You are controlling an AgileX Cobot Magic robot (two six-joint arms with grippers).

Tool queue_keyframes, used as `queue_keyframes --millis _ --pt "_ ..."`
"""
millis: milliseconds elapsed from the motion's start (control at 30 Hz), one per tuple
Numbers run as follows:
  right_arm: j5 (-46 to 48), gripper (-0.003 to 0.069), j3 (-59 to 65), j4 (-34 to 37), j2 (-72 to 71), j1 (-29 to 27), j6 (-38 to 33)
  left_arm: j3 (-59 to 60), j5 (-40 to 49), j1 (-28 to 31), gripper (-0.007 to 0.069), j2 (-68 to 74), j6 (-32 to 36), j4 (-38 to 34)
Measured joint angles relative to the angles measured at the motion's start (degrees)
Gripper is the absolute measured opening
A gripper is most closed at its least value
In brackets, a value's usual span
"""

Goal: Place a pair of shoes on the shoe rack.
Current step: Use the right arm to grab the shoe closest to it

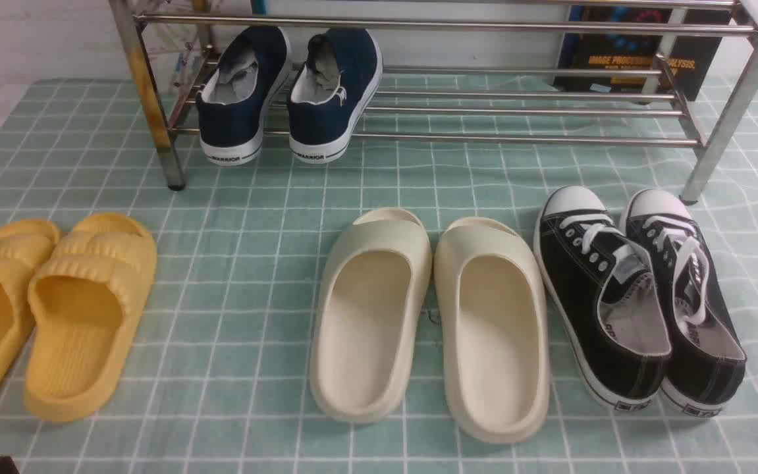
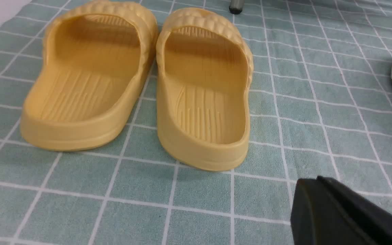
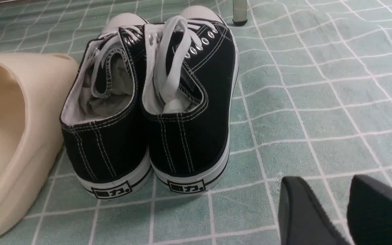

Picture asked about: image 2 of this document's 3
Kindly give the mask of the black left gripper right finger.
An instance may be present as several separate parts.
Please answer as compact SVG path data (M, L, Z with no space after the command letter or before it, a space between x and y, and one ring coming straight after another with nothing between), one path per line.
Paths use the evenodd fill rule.
M333 196L355 230L377 245L392 245L391 213L331 177L318 176L317 181Z

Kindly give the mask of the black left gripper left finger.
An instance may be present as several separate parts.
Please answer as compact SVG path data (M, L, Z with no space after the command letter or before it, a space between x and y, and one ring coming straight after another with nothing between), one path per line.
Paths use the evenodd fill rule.
M368 245L358 210L316 179L296 184L291 229L296 245Z

